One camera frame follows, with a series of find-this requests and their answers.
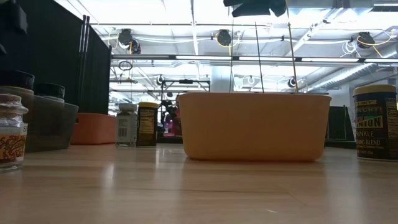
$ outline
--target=salmon-colored container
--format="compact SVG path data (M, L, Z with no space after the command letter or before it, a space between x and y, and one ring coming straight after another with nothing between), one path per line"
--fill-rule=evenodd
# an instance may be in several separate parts
M116 118L105 114L78 113L71 144L116 142Z
M323 154L330 100L274 93L181 95L185 153L219 161L314 161Z

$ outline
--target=ceiling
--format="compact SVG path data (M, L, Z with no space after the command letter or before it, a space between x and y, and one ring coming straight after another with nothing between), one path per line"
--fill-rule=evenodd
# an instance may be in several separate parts
M376 12L370 9L298 9L290 8L287 14L276 16L231 17L231 8L224 7L222 0L56 0L78 17L83 14L91 17L91 25L104 42L116 45L117 34L121 29L131 29L132 35L139 41L141 54L148 55L224 55L229 56L229 48L220 46L215 35L220 29L228 29L233 34L232 55L236 56L289 56L291 23L294 55L296 57L373 57L374 48L353 50L346 46L350 38L359 32L369 32L376 43L388 43L377 46L379 51L396 44L394 31L398 28L398 12ZM128 54L118 46L113 54ZM115 90L156 90L156 78L183 78L209 80L211 67L208 63L183 64L171 67L137 67L123 72L117 66L111 72L110 85ZM269 91L288 88L285 83L293 75L291 65L263 65L264 87ZM339 70L339 66L323 65L298 66L297 78L305 79L312 75L319 79ZM258 91L258 65L233 65L236 90ZM116 83L132 78L138 84ZM176 90L201 90L197 85L179 85ZM130 93L121 93L131 97Z

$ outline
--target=can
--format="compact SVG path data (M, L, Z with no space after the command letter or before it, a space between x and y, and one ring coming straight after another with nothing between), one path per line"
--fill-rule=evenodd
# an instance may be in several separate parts
M138 104L137 146L156 146L157 103Z
M354 90L356 148L359 158L398 159L396 88L370 85Z

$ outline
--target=ductwork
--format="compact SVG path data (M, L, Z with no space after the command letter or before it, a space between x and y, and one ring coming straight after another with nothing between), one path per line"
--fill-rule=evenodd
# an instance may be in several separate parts
M393 46L381 50L380 52L384 58L398 58L398 44L394 44ZM378 57L377 54L372 54L369 58L376 57ZM320 89L329 90L355 79L372 74L378 69L379 65L377 63L362 63L353 68L343 68L335 73L332 73L331 75L325 76L324 78L312 83L304 89L308 92Z

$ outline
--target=white pillar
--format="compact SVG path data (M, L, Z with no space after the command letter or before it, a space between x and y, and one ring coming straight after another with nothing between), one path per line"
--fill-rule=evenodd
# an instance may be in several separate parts
M210 91L213 93L229 93L234 90L233 75L229 66L213 66L211 68Z

